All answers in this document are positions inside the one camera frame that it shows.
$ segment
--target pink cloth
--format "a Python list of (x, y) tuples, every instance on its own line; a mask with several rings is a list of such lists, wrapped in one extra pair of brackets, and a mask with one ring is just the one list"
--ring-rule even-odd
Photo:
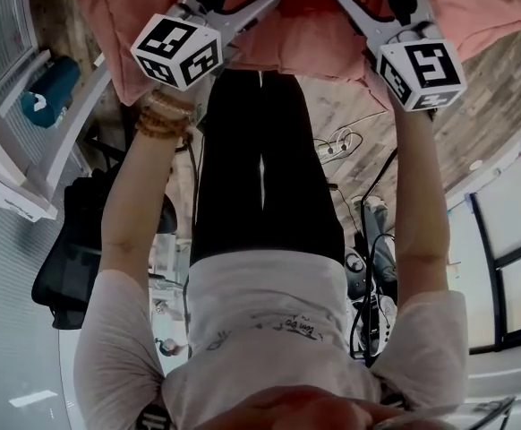
[[(227, 0), (226, 8), (244, 0)], [(365, 0), (388, 13), (385, 0)], [(154, 13), (175, 0), (78, 0), (98, 40), (121, 101), (131, 105), (154, 86), (129, 50)], [(521, 0), (431, 0), (447, 39), (463, 60), (495, 40), (521, 30)], [(329, 80), (360, 82), (387, 105), (386, 90), (365, 67), (363, 37), (357, 36), (334, 0), (283, 0), (279, 8), (236, 43), (235, 67), (279, 70)]]

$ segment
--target forearm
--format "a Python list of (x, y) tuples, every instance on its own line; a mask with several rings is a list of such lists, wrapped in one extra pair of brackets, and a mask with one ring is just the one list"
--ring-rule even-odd
[(137, 133), (107, 198), (101, 224), (100, 270), (146, 279), (177, 139)]
[(395, 106), (397, 128), (396, 260), (400, 293), (448, 287), (449, 224), (430, 118)]

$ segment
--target black pants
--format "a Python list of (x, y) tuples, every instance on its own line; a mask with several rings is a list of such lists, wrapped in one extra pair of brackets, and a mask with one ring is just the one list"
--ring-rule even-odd
[[(294, 76), (225, 70), (209, 98), (191, 264), (269, 249), (344, 262), (344, 233)], [(264, 165), (264, 204), (261, 196)]]

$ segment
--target white t-shirt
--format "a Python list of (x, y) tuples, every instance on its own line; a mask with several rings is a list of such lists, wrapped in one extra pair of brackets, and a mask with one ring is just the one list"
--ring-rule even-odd
[(191, 267), (187, 298), (193, 356), (164, 378), (147, 296), (119, 271), (98, 275), (74, 369), (89, 430), (134, 428), (159, 395), (176, 427), (191, 429), (277, 385), (376, 402), (390, 390), (413, 407), (464, 400), (461, 293), (425, 293), (399, 308), (371, 369), (348, 355), (346, 275), (329, 258), (287, 251), (213, 256)]

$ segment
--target wooden floor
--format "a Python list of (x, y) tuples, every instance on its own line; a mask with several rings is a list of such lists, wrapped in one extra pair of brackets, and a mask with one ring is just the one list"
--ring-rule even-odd
[[(92, 72), (99, 50), (73, 0), (31, 0), (38, 39), (55, 54), (78, 60), (82, 79)], [(489, 158), (521, 127), (521, 32), (498, 41), (464, 65), (469, 89), (452, 107), (440, 112), (434, 123), (440, 168), (446, 190), (469, 174), (470, 165)], [(363, 90), (353, 84), (300, 78), (312, 119), (314, 136), (327, 140), (339, 127), (382, 111)], [(119, 128), (120, 112), (110, 85), (96, 106), (92, 120), (107, 129)], [(362, 195), (396, 146), (392, 115), (363, 120), (352, 126), (363, 137), (362, 146), (350, 157), (325, 166), (329, 181), (337, 183), (349, 201)], [(200, 143), (196, 142), (197, 155)], [(380, 182), (375, 195), (389, 207), (389, 225), (396, 209), (397, 162)], [(192, 207), (192, 172), (187, 154), (176, 157), (175, 173), (167, 192), (179, 218), (179, 236), (189, 238)], [(352, 243), (354, 224), (338, 193), (333, 193), (338, 217)], [(298, 194), (303, 202), (303, 193)]]

